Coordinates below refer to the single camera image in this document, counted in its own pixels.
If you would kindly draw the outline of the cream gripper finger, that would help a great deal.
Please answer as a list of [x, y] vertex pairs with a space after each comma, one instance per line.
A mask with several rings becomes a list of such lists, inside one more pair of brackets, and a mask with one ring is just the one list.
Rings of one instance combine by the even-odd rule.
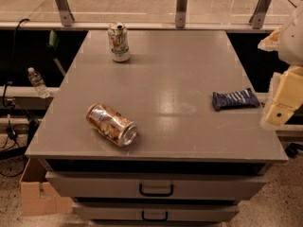
[[278, 72], [274, 72], [273, 76], [270, 80], [269, 90], [268, 90], [268, 99], [273, 100], [276, 94], [278, 85], [280, 83], [281, 74]]
[[280, 77], [273, 100], [267, 100], [259, 124], [267, 131], [283, 126], [303, 104], [303, 67], [291, 65]]

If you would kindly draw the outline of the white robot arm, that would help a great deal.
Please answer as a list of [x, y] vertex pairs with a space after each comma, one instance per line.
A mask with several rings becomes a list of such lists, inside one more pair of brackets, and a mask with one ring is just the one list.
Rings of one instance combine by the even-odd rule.
[[276, 51], [289, 68], [274, 73], [260, 125], [265, 130], [278, 130], [303, 104], [303, 5], [298, 6], [282, 27], [261, 40], [258, 49]]

